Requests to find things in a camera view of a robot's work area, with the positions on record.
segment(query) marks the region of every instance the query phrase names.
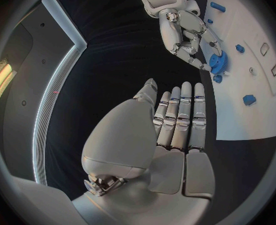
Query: blue knob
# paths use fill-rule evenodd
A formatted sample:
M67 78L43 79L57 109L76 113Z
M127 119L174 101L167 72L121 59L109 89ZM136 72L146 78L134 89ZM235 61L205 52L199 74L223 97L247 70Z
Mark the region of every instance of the blue knob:
M254 97L254 95L246 95L243 97L243 102L246 106L250 106L252 105L253 103L255 103L257 100L256 98Z
M242 54L246 51L245 48L240 44L236 45L236 50Z
M221 75L215 75L215 76L213 76L213 81L220 84L223 81L223 77Z
M211 5L211 8L217 9L217 10L223 12L223 13L226 11L226 8L224 6L221 6L221 5L219 5L215 2L211 2L210 5Z

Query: blue gear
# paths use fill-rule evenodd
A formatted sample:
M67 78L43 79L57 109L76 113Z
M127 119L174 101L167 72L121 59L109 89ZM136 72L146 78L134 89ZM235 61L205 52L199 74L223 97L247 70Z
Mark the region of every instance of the blue gear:
M214 75L222 74L228 66L228 55L225 51L222 51L221 56L217 56L215 53L211 56L210 67L212 68L211 73Z
M213 76L213 81L220 84L223 81L223 77L221 75L215 75L215 76Z

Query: blue object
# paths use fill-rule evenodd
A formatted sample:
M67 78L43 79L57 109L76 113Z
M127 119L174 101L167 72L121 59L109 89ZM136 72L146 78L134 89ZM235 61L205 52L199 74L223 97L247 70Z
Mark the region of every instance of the blue object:
M217 10L223 12L223 13L226 11L226 8L224 6L221 6L221 5L219 5L215 2L211 2L210 5L211 5L211 8L217 9Z
M257 100L256 98L254 97L254 95L246 95L243 97L243 102L246 106L250 106L252 105L253 103L255 103Z
M220 84L223 81L223 77L221 75L215 75L215 76L213 76L213 81Z
M211 73L214 75L222 74L228 66L228 55L225 51L222 51L221 56L217 56L215 53L211 56L209 65L212 68Z
M246 51L245 48L240 44L236 45L236 50L242 54Z

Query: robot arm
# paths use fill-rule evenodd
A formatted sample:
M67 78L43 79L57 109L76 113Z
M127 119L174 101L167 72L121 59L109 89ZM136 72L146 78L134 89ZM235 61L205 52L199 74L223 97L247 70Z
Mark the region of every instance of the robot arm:
M197 16L199 15L197 3L192 0L142 1L146 12L153 18L159 18L161 36L166 49L198 69L211 71L212 68L209 65L202 64L200 60L191 57L199 49L199 35L211 46L218 57L222 56L217 39ZM189 39L189 42L183 41L183 35Z

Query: robotic hand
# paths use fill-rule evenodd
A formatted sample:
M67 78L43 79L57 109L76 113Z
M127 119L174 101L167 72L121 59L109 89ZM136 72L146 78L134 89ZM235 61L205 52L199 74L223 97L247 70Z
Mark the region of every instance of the robotic hand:
M127 179L142 175L153 161L157 144L173 152L186 150L192 86L186 81L181 89L174 87L172 93L165 92L154 113L157 89L152 78L147 80L133 99L113 108L92 131L81 158L82 167L88 174L84 183L90 193L102 196L120 187ZM202 152L206 135L206 105L201 83L195 85L194 95L188 149ZM179 171L178 182L182 176Z
M191 57L198 52L200 35L211 46L217 57L226 56L217 39L198 17L200 9L196 1L142 0L142 2L152 18L159 18L164 45L172 54L200 70L211 72L212 68L208 64Z

